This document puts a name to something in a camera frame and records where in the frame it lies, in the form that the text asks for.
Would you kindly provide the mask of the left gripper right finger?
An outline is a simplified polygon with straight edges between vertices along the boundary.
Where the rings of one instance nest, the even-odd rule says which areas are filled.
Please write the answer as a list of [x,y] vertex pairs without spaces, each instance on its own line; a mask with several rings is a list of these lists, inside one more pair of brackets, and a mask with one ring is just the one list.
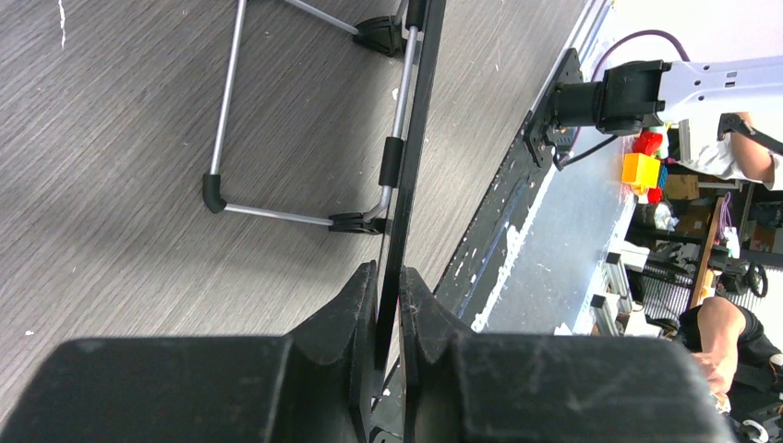
[[702,370],[660,339],[477,333],[400,275],[406,442],[730,442]]

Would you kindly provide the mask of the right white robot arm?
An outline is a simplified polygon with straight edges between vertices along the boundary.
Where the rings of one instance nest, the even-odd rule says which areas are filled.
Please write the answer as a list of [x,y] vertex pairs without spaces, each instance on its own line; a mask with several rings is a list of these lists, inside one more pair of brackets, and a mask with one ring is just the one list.
[[655,60],[612,67],[599,81],[559,84],[550,114],[556,127],[629,136],[645,126],[781,103],[780,55],[720,63]]

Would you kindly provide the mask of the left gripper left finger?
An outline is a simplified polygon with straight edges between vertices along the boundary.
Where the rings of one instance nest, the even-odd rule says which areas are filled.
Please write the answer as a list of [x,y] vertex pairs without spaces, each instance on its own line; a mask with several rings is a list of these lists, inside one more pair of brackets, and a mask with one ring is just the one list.
[[377,265],[282,336],[84,338],[60,344],[5,442],[365,442]]

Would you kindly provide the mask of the person arm white sleeve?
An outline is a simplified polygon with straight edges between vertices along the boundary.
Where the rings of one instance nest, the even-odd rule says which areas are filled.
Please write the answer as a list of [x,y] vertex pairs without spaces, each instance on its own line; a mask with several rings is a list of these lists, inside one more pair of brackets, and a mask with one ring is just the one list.
[[782,156],[736,132],[717,137],[720,114],[692,117],[679,124],[679,164],[700,174],[723,180],[763,184],[771,191],[782,189]]

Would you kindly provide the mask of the white whiteboard with black frame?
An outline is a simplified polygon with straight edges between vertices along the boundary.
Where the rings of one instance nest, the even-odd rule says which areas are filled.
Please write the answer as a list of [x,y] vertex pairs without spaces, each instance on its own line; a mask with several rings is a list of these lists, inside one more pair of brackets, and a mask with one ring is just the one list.
[[386,235],[380,256],[386,261],[386,277],[379,297],[375,320],[375,370],[385,372],[392,341],[392,327],[397,297],[393,292],[393,275],[402,266],[405,222],[391,221],[401,216],[406,188],[415,181],[417,154],[427,121],[429,94],[443,24],[443,1],[402,1],[392,16],[367,19],[356,25],[338,19],[304,1],[293,5],[348,33],[356,44],[390,58],[401,58],[402,74],[398,87],[391,133],[383,145],[379,170],[380,196],[376,205],[365,212],[343,213],[328,218],[290,212],[265,210],[228,202],[221,194],[221,159],[227,134],[229,109],[234,90],[235,73],[247,10],[247,2],[236,4],[234,30],[229,52],[227,74],[209,170],[202,176],[202,201],[213,214],[242,213],[290,222],[322,226],[335,233]]

